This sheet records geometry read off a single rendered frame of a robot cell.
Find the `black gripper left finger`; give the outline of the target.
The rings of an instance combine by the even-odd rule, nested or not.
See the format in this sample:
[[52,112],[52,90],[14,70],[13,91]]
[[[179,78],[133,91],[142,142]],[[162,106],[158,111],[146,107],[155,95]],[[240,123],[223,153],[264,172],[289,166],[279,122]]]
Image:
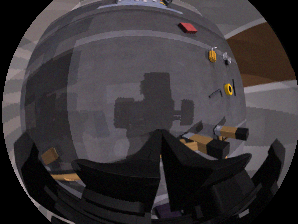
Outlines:
[[125,196],[145,198],[145,212],[152,212],[154,198],[160,185],[161,131],[157,129],[138,149],[136,155],[125,163],[94,163],[94,161],[76,159],[72,161],[74,173],[82,183],[96,186]]

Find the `red block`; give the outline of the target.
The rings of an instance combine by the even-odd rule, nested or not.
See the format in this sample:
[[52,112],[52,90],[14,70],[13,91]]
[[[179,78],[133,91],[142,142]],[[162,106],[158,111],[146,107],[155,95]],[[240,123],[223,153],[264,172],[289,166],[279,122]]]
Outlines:
[[180,22],[180,24],[178,24],[178,27],[180,27],[181,30],[185,32],[185,34],[196,34],[196,32],[198,32],[197,28],[194,28],[193,24],[190,23]]

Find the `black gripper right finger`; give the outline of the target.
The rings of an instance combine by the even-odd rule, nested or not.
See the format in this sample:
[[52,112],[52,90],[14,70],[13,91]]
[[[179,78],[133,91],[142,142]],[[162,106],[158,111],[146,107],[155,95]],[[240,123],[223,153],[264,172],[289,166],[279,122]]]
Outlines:
[[169,193],[170,212],[181,212],[184,210],[182,206],[197,197],[206,186],[233,175],[251,160],[250,153],[223,160],[208,160],[165,129],[160,131],[162,168]]

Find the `brown rectangular block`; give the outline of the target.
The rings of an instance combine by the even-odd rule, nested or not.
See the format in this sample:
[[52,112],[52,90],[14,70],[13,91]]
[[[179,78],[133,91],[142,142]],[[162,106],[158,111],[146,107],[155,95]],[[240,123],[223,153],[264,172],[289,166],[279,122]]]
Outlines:
[[49,165],[52,164],[52,161],[59,159],[59,153],[52,147],[48,152],[45,152],[44,155],[41,155],[41,157],[43,157],[45,165]]

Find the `yellow ring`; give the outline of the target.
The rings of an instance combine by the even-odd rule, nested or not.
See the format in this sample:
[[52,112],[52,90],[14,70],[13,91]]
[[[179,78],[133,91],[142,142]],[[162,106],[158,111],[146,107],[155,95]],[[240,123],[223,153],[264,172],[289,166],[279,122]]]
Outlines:
[[231,91],[231,85],[230,84],[225,85],[225,92],[226,92],[226,95],[233,95],[233,91]]

